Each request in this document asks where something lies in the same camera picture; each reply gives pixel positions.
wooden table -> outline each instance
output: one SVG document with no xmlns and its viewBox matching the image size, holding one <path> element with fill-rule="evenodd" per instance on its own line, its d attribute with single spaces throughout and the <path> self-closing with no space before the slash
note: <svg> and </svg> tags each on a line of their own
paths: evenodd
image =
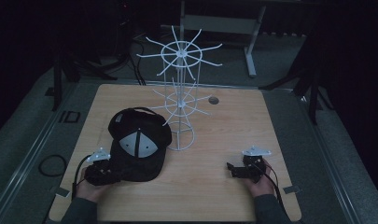
<svg viewBox="0 0 378 224">
<path fill-rule="evenodd" d="M 107 125 L 117 112 L 127 107 L 163 105 L 164 98 L 153 90 L 163 92 L 164 87 L 100 86 L 63 177 L 62 188 L 71 188 L 77 166 L 85 156 L 99 147 L 110 150 L 112 137 Z M 266 160 L 278 175 L 288 215 L 292 220 L 301 218 L 296 195 L 282 190 L 291 186 L 291 182 L 262 93 L 198 89 L 199 98 L 208 95 L 217 97 L 219 103 L 212 105 L 201 100 L 198 109 L 211 115 L 196 112 L 189 116 L 196 137 L 193 145 L 181 151 L 168 149 L 156 179 L 118 183 L 99 203 L 100 220 L 253 221 L 253 200 L 242 180 L 232 178 L 226 167 L 226 162 L 243 166 L 241 151 L 252 145 L 272 152 Z M 164 108 L 155 111 L 169 118 Z M 61 220 L 70 202 L 70 198 L 57 196 L 49 218 Z"/>
</svg>

